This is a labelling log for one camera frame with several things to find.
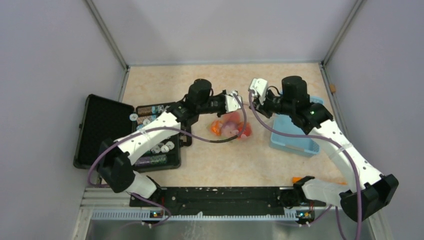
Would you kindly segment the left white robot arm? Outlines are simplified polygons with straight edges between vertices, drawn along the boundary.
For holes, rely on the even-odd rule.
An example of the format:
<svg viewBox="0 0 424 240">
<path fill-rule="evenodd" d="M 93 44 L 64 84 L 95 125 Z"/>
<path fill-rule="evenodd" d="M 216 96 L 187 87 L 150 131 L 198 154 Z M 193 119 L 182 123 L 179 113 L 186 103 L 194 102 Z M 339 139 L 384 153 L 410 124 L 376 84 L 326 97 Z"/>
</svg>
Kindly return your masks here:
<svg viewBox="0 0 424 240">
<path fill-rule="evenodd" d="M 133 169 L 136 161 L 165 139 L 195 124 L 203 114 L 221 116 L 237 111 L 242 100 L 236 91 L 223 90 L 212 95 L 212 84 L 196 79 L 184 97 L 172 103 L 155 120 L 125 137 L 105 139 L 94 161 L 95 169 L 113 192 L 129 192 L 141 196 L 149 207 L 160 202 L 158 185 L 148 176 Z"/>
</svg>

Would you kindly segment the clear zip top bag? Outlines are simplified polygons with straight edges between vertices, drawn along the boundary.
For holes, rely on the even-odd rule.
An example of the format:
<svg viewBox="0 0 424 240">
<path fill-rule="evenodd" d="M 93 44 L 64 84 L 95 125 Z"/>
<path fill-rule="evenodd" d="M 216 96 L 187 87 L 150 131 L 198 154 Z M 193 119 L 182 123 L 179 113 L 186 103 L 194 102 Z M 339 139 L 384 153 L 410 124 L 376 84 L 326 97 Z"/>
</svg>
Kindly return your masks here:
<svg viewBox="0 0 424 240">
<path fill-rule="evenodd" d="M 209 125 L 208 130 L 217 137 L 217 139 L 210 140 L 211 143 L 225 143 L 235 139 L 242 140 L 253 134 L 251 125 L 247 121 L 247 112 L 244 106 L 215 119 Z"/>
</svg>

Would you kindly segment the peach fruit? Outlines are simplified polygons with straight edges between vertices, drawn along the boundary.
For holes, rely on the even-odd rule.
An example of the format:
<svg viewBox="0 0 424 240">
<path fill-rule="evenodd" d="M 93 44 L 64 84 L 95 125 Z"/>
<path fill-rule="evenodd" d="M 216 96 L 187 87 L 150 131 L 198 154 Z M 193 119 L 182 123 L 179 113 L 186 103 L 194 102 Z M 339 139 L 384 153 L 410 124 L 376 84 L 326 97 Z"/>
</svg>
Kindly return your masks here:
<svg viewBox="0 0 424 240">
<path fill-rule="evenodd" d="M 242 121 L 241 114 L 238 111 L 230 112 L 222 116 L 225 122 L 239 124 Z"/>
</svg>

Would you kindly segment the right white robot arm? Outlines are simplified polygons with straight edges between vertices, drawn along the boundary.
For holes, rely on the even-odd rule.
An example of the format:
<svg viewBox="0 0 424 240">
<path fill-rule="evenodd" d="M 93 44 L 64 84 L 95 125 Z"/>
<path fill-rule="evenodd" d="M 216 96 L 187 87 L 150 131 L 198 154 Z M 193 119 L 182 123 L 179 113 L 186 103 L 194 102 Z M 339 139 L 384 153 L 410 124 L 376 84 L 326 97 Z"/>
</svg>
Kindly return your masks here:
<svg viewBox="0 0 424 240">
<path fill-rule="evenodd" d="M 293 200 L 307 206 L 312 200 L 341 208 L 359 223 L 387 206 L 398 179 L 383 174 L 366 160 L 339 128 L 333 115 L 321 103 L 313 102 L 305 80 L 300 76 L 285 77 L 282 93 L 275 95 L 263 78 L 254 78 L 249 86 L 249 104 L 255 116 L 270 118 L 286 115 L 302 130 L 302 138 L 312 139 L 343 175 L 339 184 L 306 176 L 293 185 Z"/>
</svg>

